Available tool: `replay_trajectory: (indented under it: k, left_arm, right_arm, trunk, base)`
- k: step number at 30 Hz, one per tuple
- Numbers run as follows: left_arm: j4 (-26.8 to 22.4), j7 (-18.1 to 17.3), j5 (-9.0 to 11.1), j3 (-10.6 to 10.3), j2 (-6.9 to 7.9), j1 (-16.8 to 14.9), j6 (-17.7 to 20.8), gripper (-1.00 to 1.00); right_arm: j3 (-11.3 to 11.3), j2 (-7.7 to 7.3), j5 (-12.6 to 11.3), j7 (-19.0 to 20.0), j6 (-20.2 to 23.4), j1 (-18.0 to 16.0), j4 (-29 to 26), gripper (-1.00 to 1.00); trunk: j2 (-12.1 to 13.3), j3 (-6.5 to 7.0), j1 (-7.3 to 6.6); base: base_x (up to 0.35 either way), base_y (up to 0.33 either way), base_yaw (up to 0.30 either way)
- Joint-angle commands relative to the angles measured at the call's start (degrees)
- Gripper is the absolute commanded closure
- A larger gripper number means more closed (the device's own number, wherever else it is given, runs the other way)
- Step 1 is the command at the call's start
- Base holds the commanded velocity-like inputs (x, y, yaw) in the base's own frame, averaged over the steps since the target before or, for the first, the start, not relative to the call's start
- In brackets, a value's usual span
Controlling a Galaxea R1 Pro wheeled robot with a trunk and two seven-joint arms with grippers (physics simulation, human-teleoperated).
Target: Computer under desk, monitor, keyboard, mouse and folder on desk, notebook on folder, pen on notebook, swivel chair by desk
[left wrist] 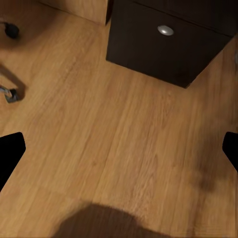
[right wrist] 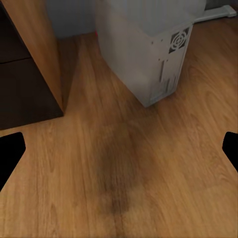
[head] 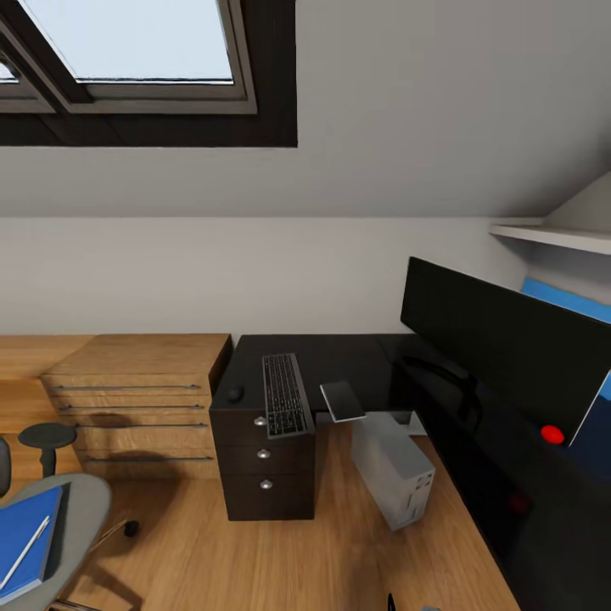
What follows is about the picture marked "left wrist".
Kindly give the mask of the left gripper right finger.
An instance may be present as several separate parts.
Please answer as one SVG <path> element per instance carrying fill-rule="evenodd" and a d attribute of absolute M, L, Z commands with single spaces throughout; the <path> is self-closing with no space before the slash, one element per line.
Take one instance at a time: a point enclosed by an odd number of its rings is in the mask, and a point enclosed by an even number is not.
<path fill-rule="evenodd" d="M 238 134 L 226 132 L 222 149 L 238 172 Z"/>

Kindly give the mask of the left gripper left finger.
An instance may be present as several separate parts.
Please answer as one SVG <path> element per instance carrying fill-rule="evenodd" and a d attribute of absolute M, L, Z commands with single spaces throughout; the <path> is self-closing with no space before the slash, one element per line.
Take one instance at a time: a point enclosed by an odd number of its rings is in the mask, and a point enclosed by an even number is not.
<path fill-rule="evenodd" d="M 22 132 L 0 137 L 0 191 L 25 151 Z"/>

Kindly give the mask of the swivel chair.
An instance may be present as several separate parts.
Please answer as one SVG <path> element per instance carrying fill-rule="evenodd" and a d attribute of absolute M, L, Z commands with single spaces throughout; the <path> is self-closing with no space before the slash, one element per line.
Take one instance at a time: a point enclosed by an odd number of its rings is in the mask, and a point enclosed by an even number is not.
<path fill-rule="evenodd" d="M 20 33 L 19 28 L 13 24 L 8 24 L 8 21 L 5 17 L 0 17 L 0 24 L 2 23 L 6 27 L 5 33 L 7 34 L 7 36 L 11 37 L 12 39 L 16 39 L 17 35 Z M 0 85 L 0 92 L 5 94 L 8 103 L 20 101 L 19 94 L 15 89 L 9 90 Z"/>

